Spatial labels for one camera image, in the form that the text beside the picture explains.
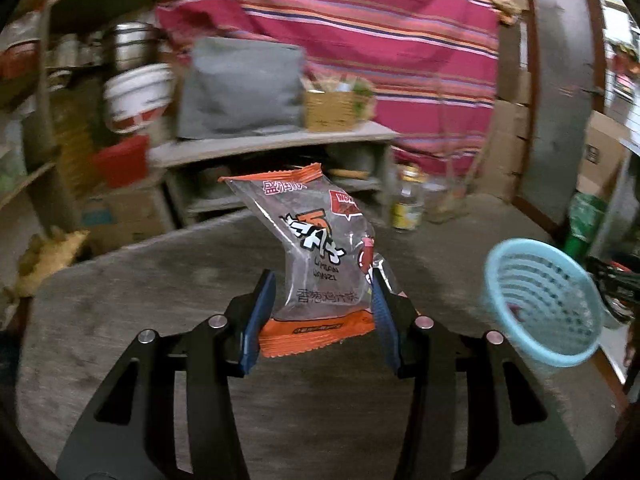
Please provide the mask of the clear orange snack bag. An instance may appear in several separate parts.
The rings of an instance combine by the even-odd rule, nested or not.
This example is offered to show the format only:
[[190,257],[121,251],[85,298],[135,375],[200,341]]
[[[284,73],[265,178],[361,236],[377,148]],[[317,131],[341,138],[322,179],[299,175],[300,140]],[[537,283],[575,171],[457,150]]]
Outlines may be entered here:
[[263,356],[295,356],[374,331],[371,272],[385,260],[356,200],[318,162],[219,180],[285,252],[284,299],[260,330]]

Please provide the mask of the green lined trash bin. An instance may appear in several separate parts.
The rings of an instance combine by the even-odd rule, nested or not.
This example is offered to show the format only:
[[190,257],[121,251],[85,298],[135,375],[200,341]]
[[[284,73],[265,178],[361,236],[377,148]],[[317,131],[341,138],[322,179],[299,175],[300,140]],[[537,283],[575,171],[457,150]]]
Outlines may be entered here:
[[597,235],[608,204],[598,196],[576,192],[568,208],[570,232],[564,252],[577,262],[582,262]]

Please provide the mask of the light blue plastic basket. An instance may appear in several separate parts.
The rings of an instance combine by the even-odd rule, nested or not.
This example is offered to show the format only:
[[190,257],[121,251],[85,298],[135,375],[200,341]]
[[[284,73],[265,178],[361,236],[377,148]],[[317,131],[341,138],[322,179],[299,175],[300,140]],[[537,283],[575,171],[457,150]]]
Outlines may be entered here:
[[604,309],[596,285],[572,258],[539,240],[510,238],[491,248],[480,304],[541,364],[575,367],[598,348]]

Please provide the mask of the straw broom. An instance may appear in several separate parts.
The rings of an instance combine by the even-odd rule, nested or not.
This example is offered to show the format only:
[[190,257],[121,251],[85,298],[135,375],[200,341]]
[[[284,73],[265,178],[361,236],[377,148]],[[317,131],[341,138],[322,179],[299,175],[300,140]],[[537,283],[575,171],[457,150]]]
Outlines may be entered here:
[[454,144],[452,136],[446,131],[448,158],[446,160],[446,188],[431,202],[431,207],[425,211],[426,220],[433,224],[444,224],[448,221],[463,217],[466,214],[466,196],[472,183],[476,179],[480,165],[484,162],[490,149],[494,134],[489,133],[487,140],[475,155],[469,170],[462,180],[454,173]]

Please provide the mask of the yellow egg tray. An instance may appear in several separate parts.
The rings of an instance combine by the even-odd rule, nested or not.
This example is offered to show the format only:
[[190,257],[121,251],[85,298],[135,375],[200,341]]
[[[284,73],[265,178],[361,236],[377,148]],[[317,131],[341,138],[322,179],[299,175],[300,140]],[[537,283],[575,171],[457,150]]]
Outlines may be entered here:
[[55,237],[45,238],[41,242],[39,252],[35,254],[30,249],[25,252],[26,263],[22,264],[22,268],[29,269],[29,272],[18,274],[14,285],[17,296],[34,296],[47,278],[71,266],[85,248],[88,238],[89,232],[86,230],[70,233],[56,230]]

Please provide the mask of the cardboard box with blue label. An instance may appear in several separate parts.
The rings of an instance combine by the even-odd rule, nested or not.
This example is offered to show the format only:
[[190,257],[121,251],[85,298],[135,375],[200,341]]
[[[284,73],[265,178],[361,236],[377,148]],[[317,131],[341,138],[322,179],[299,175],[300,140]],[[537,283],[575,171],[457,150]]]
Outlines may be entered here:
[[162,180],[138,182],[86,197],[80,203],[82,227],[98,254],[138,244],[176,228]]

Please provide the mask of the cooking oil bottle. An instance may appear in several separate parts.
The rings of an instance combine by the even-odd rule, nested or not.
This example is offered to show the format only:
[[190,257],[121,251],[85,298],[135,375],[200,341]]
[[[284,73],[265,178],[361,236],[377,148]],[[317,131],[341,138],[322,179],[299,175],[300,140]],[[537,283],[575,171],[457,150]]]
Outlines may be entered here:
[[397,166],[397,182],[392,207],[392,226],[401,231],[415,231],[424,211],[426,174],[411,165]]

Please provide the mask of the red plastic basket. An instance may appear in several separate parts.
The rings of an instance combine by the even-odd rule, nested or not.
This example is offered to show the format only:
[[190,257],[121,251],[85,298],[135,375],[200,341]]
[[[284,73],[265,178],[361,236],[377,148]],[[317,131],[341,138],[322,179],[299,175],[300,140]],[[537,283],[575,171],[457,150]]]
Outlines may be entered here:
[[146,153],[149,145],[146,134],[135,134],[97,152],[92,160],[109,188],[124,188],[148,176]]

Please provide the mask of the grey low shelf table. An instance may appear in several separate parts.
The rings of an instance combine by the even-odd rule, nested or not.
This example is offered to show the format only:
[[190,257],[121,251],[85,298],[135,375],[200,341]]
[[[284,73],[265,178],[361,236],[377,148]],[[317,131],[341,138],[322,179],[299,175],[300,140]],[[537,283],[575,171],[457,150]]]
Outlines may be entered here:
[[154,168],[166,172],[169,197],[180,222],[196,222],[243,207],[218,179],[260,172],[294,170],[318,162],[324,174],[360,202],[390,218],[395,183],[393,140],[398,133],[377,122],[352,131],[299,130],[275,136],[172,141],[149,151]]

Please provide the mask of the red striped curtain cloth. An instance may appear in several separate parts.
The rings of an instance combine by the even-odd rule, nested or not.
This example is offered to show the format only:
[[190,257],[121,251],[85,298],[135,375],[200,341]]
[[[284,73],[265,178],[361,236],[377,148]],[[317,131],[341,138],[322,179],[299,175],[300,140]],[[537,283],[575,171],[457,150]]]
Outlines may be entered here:
[[491,0],[177,0],[156,16],[175,44],[295,44],[311,73],[366,78],[396,157],[428,174],[466,174],[484,148],[498,73]]

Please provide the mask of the white plastic bucket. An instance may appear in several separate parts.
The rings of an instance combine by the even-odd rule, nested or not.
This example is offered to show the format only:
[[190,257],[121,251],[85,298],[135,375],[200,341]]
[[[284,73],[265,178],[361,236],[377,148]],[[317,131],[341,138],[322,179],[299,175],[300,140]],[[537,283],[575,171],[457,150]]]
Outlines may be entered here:
[[174,91],[175,76],[167,63],[127,70],[103,86],[105,125],[118,134],[138,131],[163,114]]

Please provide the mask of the wooden shelf unit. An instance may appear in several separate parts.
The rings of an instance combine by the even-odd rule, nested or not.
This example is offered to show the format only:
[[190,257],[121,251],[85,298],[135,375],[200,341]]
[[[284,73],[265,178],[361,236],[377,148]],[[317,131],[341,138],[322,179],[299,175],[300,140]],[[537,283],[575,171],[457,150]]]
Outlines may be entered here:
[[37,27],[38,64],[6,102],[23,104],[31,96],[35,99],[35,113],[27,118],[24,133],[25,162],[29,171],[38,176],[27,185],[40,226],[49,231],[52,226],[75,231],[80,217],[75,201],[62,178],[60,147],[54,140],[51,118],[47,68],[47,52],[52,34],[88,35],[106,29],[119,18],[149,9],[152,0],[43,0],[38,6],[40,20]]

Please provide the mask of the woven chopstick holder box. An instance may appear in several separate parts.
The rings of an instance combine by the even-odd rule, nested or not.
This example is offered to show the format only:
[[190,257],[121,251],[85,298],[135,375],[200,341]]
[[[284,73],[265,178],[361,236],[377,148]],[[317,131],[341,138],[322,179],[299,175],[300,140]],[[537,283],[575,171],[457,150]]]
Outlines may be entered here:
[[356,125],[355,95],[344,80],[303,80],[305,126],[310,132],[346,132]]

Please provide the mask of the grey felt cover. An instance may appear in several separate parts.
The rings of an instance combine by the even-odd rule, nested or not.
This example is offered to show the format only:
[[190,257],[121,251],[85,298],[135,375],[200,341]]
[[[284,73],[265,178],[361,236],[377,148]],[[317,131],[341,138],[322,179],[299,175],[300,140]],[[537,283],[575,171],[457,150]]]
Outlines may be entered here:
[[200,38],[183,79],[181,140],[272,136],[303,127],[304,51],[292,44]]

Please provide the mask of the stainless steel pot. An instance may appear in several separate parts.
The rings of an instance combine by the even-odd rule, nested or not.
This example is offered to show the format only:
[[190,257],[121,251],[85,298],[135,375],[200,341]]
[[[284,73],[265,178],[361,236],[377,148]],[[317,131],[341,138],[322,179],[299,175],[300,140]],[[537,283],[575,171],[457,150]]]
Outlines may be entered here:
[[103,61],[114,74],[134,70],[157,61],[159,44],[160,32],[155,26],[120,23],[103,36]]

